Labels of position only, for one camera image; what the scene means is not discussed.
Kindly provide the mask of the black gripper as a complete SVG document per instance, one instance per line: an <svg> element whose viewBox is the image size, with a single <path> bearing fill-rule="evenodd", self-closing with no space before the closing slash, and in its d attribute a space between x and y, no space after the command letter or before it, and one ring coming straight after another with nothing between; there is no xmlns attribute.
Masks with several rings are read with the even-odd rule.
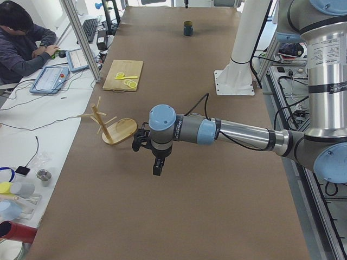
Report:
<svg viewBox="0 0 347 260"><path fill-rule="evenodd" d="M155 162L153 165L153 175L160 176L164 166L165 158L171 154L172 146L166 149L151 149L152 154L155 156Z"/></svg>

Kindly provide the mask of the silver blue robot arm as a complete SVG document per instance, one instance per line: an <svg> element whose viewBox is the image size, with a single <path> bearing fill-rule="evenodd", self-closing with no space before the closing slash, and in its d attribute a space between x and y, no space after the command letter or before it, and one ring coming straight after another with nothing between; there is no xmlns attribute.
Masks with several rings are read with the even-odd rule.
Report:
<svg viewBox="0 0 347 260"><path fill-rule="evenodd" d="M308 129L276 131L157 105L149 115L154 175L161 174L174 141L227 140L290 158L331 183L346 182L346 1L281 1L278 19L279 33L299 34L307 44Z"/></svg>

